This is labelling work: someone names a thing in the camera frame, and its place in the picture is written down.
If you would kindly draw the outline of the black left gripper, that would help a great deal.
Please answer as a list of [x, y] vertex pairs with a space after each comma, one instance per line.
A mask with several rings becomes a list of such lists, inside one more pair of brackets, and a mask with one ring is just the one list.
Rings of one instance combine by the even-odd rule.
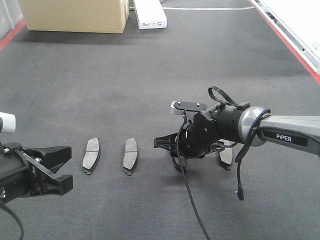
[[63, 196], [73, 189], [73, 176], [57, 176], [72, 158], [70, 146], [22, 147], [12, 142], [0, 146], [0, 201], [45, 195]]

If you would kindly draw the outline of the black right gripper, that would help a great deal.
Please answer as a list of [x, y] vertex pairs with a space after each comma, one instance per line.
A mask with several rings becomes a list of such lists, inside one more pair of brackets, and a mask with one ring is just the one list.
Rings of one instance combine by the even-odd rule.
[[183, 116], [179, 131], [156, 137], [153, 140], [154, 148], [167, 150], [176, 158], [201, 159], [213, 151], [212, 145], [225, 138], [221, 110], [180, 109], [179, 114]]

